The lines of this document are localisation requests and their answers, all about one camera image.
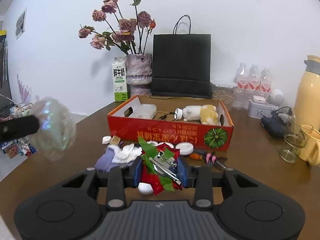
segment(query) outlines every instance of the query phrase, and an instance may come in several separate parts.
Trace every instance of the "mug handle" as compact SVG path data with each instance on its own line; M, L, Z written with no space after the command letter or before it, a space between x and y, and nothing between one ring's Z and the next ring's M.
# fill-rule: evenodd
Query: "mug handle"
M320 165L320 141L316 141L317 152L308 159L308 162L312 166Z

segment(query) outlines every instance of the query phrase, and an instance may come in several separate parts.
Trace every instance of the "purple cloth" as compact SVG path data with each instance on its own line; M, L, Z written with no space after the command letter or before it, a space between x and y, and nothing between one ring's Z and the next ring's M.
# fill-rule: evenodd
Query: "purple cloth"
M132 162L129 163L112 163L113 157L115 156L115 151L107 147L106 152L104 155L102 155L96 162L96 165L94 166L98 171L103 172L109 172L111 168L116 166L131 166L133 164Z

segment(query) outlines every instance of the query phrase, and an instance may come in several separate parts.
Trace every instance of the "gray ridged panel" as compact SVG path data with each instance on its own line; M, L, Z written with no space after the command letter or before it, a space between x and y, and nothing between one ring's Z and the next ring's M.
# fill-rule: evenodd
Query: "gray ridged panel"
M196 211L187 201L133 201L110 212L83 240L237 240L210 212Z

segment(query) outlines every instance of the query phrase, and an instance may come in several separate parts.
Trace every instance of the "white floor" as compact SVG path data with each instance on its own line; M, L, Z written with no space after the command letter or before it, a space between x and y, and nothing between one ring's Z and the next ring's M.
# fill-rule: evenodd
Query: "white floor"
M25 159L27 159L26 156L20 156L20 155L17 155L12 159L10 159L10 157L7 154L3 154L2 151L0 151L0 181L3 180L16 167L18 167ZM1 215L0 215L0 239L14 240L7 226L3 222Z

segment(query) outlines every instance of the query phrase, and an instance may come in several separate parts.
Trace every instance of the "wall picture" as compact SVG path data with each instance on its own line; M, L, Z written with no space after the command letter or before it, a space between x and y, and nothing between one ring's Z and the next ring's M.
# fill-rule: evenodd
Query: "wall picture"
M27 9L23 11L23 13L19 16L16 23L16 39L18 39L24 32L26 28L26 14Z

